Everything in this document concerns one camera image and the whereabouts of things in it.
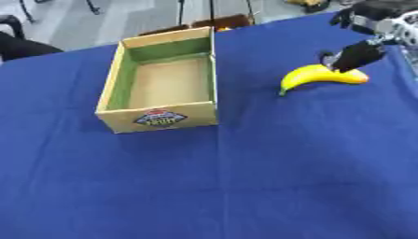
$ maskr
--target gray floor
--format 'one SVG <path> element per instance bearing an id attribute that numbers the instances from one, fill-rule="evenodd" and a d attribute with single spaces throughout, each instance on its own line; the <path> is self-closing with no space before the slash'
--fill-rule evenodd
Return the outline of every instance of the gray floor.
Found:
<path id="1" fill-rule="evenodd" d="M 25 0 L 37 23 L 30 24 L 18 0 L 0 0 L 0 14 L 14 14 L 24 22 L 27 35 L 37 41 L 70 50 L 118 42 L 146 31 L 176 25 L 176 0 L 92 0 L 102 10 L 93 15 L 85 0 L 51 0 L 35 4 Z M 302 8 L 283 0 L 251 0 L 258 22 L 303 16 Z M 186 0 L 185 22 L 207 19 L 208 0 Z M 341 9 L 333 4 L 327 11 Z M 216 0 L 216 15 L 227 16 L 248 11 L 245 0 Z"/>

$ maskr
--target printed logo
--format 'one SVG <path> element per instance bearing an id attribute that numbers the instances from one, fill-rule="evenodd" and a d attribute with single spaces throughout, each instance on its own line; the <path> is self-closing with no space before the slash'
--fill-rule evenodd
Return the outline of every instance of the printed logo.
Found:
<path id="1" fill-rule="evenodd" d="M 147 126 L 166 128 L 186 118 L 187 116 L 180 115 L 174 112 L 169 112 L 163 109 L 154 109 L 148 111 L 144 116 L 137 119 L 135 123 Z"/>

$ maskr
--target chair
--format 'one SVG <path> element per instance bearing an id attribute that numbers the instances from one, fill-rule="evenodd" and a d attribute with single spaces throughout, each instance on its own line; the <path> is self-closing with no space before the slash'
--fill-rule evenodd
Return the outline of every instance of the chair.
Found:
<path id="1" fill-rule="evenodd" d="M 0 55 L 4 62 L 51 53 L 62 52 L 48 44 L 27 40 L 21 22 L 13 15 L 0 15 L 0 24 L 9 25 L 15 36 L 0 32 Z"/>
<path id="2" fill-rule="evenodd" d="M 50 1 L 50 0 L 35 0 L 35 2 L 36 2 L 36 3 L 38 3 L 38 4 L 42 4 L 42 3 L 45 3 L 45 2 L 48 2 L 48 1 Z M 94 15 L 99 15 L 99 14 L 100 14 L 100 8 L 99 8 L 99 7 L 96 7 L 96 6 L 92 3 L 92 1 L 91 1 L 91 0 L 86 0 L 86 2 L 87 2 L 87 5 L 88 5 L 88 6 L 89 6 L 89 8 L 90 8 L 90 11 L 91 11 Z M 23 1 L 23 0 L 19 0 L 19 3 L 20 3 L 20 5 L 21 5 L 21 9 L 23 10 L 23 13 L 24 13 L 24 15 L 26 16 L 27 20 L 28 20 L 30 23 L 34 23 L 34 22 L 35 22 L 35 19 L 34 19 L 34 17 L 31 15 L 31 13 L 29 13 L 28 9 L 26 8 L 26 5 L 24 4 L 24 1 Z"/>

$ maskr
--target banana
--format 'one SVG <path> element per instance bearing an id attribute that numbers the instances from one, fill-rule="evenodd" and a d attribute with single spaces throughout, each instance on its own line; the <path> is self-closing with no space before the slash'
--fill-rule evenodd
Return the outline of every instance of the banana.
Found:
<path id="1" fill-rule="evenodd" d="M 284 96 L 286 92 L 299 85 L 317 82 L 334 81 L 347 84 L 362 84 L 369 81 L 369 77 L 359 70 L 351 70 L 344 73 L 331 71 L 322 64 L 311 64 L 298 68 L 283 78 L 281 82 L 280 95 Z"/>

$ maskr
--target cardboard box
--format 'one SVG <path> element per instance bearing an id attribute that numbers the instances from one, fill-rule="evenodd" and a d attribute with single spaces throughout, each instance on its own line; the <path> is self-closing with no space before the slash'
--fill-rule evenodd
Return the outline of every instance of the cardboard box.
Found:
<path id="1" fill-rule="evenodd" d="M 96 115 L 115 133 L 216 124 L 212 28 L 122 40 Z"/>

